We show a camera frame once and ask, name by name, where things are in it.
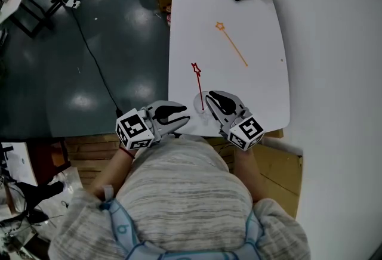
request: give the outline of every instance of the white wall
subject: white wall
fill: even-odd
[[[274,0],[303,153],[297,220],[313,259],[368,259],[382,242],[382,0]]]

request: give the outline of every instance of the concrete floor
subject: concrete floor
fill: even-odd
[[[170,30],[157,0],[82,0],[75,11],[124,113],[167,99]],[[30,22],[23,10],[17,17]],[[60,8],[52,21],[55,29],[43,28],[34,39],[6,22],[10,34],[0,51],[8,72],[0,82],[2,139],[114,131],[115,106],[70,10]]]

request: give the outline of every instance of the wooden floor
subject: wooden floor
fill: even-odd
[[[223,138],[207,138],[233,172],[234,146]],[[82,185],[88,186],[119,148],[116,134],[66,138],[66,149],[72,166],[77,167]]]

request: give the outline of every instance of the white box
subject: white box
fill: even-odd
[[[228,141],[247,151],[261,140],[264,133],[265,130],[252,115],[229,130]]]
[[[128,150],[147,148],[154,139],[154,135],[139,115],[137,109],[132,109],[118,118],[115,131]]]

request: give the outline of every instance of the power strip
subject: power strip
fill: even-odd
[[[68,8],[77,9],[81,5],[81,1],[68,0],[65,4]]]

